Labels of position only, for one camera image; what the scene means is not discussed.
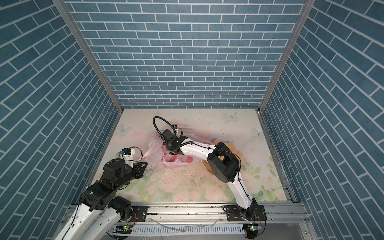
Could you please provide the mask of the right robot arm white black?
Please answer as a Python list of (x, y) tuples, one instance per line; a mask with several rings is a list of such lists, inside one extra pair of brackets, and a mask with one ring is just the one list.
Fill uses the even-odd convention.
[(228, 184), (243, 219), (247, 221), (266, 221), (265, 209), (259, 205), (247, 190), (241, 176), (241, 159), (226, 144), (216, 145), (198, 143), (190, 138), (165, 130), (159, 134), (164, 146), (172, 155), (188, 155), (206, 161), (214, 175)]

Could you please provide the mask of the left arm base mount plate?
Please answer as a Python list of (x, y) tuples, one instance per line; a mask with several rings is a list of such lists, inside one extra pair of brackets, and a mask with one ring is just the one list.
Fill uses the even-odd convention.
[(120, 222), (122, 223), (134, 223), (139, 222), (143, 223), (146, 221), (148, 206), (132, 206), (131, 212), (129, 213), (127, 218), (121, 218)]

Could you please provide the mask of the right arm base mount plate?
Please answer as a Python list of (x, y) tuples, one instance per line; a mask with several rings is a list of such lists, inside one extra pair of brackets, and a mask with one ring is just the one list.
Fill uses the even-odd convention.
[(267, 220), (266, 211), (263, 205), (251, 205), (248, 209), (243, 209), (238, 205), (223, 206), (224, 213), (229, 222), (239, 221), (261, 221)]

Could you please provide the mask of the peach scalloped bowl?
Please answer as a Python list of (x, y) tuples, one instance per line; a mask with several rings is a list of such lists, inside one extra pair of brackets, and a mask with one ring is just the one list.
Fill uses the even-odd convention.
[(235, 179), (235, 175), (241, 170), (241, 158), (242, 153), (239, 152), (235, 144), (232, 142), (220, 142), (215, 140), (213, 145), (217, 151), (214, 151), (215, 159), (220, 160), (219, 167), (214, 165), (211, 166), (211, 162), (203, 162), (204, 167), (211, 175), (215, 175), (220, 181), (224, 183), (234, 182), (231, 179)]

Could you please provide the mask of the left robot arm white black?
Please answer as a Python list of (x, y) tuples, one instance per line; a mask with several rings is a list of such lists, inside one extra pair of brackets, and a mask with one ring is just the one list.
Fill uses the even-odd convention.
[(74, 213), (56, 239), (100, 240), (114, 225), (119, 233), (130, 233), (136, 223), (144, 222), (148, 207), (133, 207), (131, 201), (116, 193), (131, 181), (141, 179), (147, 165), (138, 162), (130, 166), (123, 159), (107, 162), (100, 180), (81, 194)]

